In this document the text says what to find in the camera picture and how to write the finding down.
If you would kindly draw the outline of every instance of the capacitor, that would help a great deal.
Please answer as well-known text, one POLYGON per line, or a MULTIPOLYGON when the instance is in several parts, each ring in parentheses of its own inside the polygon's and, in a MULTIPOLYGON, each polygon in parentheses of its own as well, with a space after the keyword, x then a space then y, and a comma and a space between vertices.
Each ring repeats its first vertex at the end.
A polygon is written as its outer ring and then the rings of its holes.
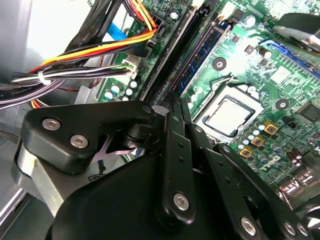
POLYGON ((191 101, 194 103, 198 99, 198 95, 196 93, 191 94, 190 96, 191 101))
POLYGON ((258 157, 263 164, 267 164, 269 162, 269 159, 265 154, 260 154, 258 157))
POLYGON ((120 92, 120 87, 121 85, 119 83, 114 83, 111 87, 111 92, 113 92, 114 94, 118 94, 120 92))
POLYGON ((249 15, 244 20, 244 24, 247 28, 252 28, 256 24, 256 18, 253 15, 249 15))
POLYGON ((261 121, 257 121, 255 122, 255 126, 260 130, 260 131, 263 131, 265 130, 265 125, 261 122, 261 121))
POLYGON ((188 99, 186 101, 186 103, 187 103, 189 109, 192 109, 194 107, 194 104, 192 103, 192 101, 190 99, 188 99))
POLYGON ((268 49, 264 48, 264 47, 261 47, 261 48, 259 49, 258 53, 259 53, 262 57, 264 57, 265 59, 269 59, 269 58, 271 58, 271 56, 272 56, 272 52, 269 51, 268 49))
POLYGON ((130 88, 135 89, 138 86, 138 83, 136 81, 131 81, 129 85, 130 88))
POLYGON ((296 164, 298 162, 297 159, 295 159, 294 155, 288 151, 285 156, 289 159, 289 161, 292 163, 292 164, 296 164))
POLYGON ((253 134, 250 131, 247 131, 245 133, 245 136, 249 141, 251 141, 251 140, 253 140, 255 138, 255 136, 253 136, 253 134))
POLYGON ((295 159, 297 159, 297 160, 302 159, 302 155, 301 155, 301 153, 299 152, 299 150, 296 147, 293 147, 291 149, 291 152, 292 152, 292 154, 293 154, 295 159))
POLYGON ((258 128, 256 126, 250 127, 250 131, 252 132, 252 134, 254 136, 258 136, 260 134, 260 131, 258 130, 258 128))
POLYGON ((245 148, 245 145, 241 141, 236 141, 235 144, 238 149, 242 150, 245 148))
POLYGON ((134 91, 132 91, 131 88, 128 88, 127 90, 125 90, 125 94, 126 94, 127 96, 131 96, 133 93, 134 93, 134 91))
POLYGON ((105 98, 106 100, 111 100, 111 99, 114 98, 114 95, 112 94, 111 91, 106 91, 105 94, 104 94, 104 98, 105 98))
POLYGON ((259 169, 257 168, 257 166, 254 163, 249 163, 249 167, 255 172, 259 172, 259 169))
POLYGON ((174 10, 170 13, 170 18, 173 20, 177 20, 180 16, 180 12, 178 10, 174 10))
POLYGON ((273 149, 273 151, 277 154, 282 152, 282 147, 278 144, 278 143, 272 143, 271 144, 271 148, 273 149))
POLYGON ((248 138, 246 136, 241 137, 240 140, 244 145, 248 145, 249 144, 249 140, 248 140, 248 138))

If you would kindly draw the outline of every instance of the integrated circuit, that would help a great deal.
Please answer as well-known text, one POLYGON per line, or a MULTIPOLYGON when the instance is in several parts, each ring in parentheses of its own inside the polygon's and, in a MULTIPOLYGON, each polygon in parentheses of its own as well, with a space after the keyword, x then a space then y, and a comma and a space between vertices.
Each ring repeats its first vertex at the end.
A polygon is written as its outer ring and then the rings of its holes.
POLYGON ((320 120, 320 106, 309 102, 298 111, 298 114, 314 124, 320 120))

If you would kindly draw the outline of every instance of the chip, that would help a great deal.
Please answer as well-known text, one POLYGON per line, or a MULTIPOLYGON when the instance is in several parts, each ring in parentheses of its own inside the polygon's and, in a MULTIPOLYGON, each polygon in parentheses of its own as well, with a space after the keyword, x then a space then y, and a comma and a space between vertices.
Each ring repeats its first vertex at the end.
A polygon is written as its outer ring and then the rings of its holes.
POLYGON ((254 50, 255 50, 255 48, 254 48, 253 46, 248 45, 244 51, 245 51, 247 54, 250 55, 250 54, 252 54, 252 53, 254 52, 254 50))
POLYGON ((264 59, 260 64, 261 64, 261 66, 265 66, 268 64, 268 61, 264 59))
POLYGON ((247 159, 247 158, 251 157, 252 153, 253 153, 253 152, 251 151, 250 148, 245 147, 244 149, 242 149, 242 150, 239 152, 239 155, 242 156, 242 157, 244 157, 245 159, 247 159))
POLYGON ((279 129, 276 124, 270 120, 266 120, 263 125, 265 126, 264 131, 271 135, 274 135, 279 129))
POLYGON ((234 36, 234 38, 232 39, 232 42, 236 44, 237 42, 239 42, 239 40, 240 40, 240 37, 234 36))
POLYGON ((311 135, 311 137, 313 138, 313 139, 318 139, 318 138, 320 138, 320 133, 319 132, 314 132, 312 135, 311 135))
POLYGON ((315 123, 320 120, 320 107, 313 102, 309 102, 307 105, 304 105, 298 113, 311 123, 315 123))
POLYGON ((260 136, 256 136, 252 141, 251 143, 257 147, 260 147, 264 144, 265 140, 260 137, 260 136))

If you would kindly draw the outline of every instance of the white connector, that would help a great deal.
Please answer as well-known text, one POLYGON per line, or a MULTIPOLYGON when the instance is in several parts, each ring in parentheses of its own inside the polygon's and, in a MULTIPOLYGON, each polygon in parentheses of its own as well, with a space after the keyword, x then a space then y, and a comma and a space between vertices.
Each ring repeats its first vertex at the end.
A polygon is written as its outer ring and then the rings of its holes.
POLYGON ((125 59, 122 60, 122 64, 130 65, 132 68, 130 68, 130 72, 125 74, 124 76, 118 76, 116 79, 119 82, 122 82, 124 85, 128 85, 129 82, 136 78, 139 69, 138 66, 140 64, 141 58, 134 55, 128 55, 125 59))

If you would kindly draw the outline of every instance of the cable tie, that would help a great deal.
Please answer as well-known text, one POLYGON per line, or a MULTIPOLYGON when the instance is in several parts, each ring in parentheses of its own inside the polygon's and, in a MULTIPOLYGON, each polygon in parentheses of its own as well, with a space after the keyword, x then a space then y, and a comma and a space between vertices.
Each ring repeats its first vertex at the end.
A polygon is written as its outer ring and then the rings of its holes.
POLYGON ((39 71, 39 72, 38 72, 38 78, 40 79, 40 82, 41 82, 43 85, 50 85, 50 84, 51 84, 51 80, 45 79, 44 71, 39 71))

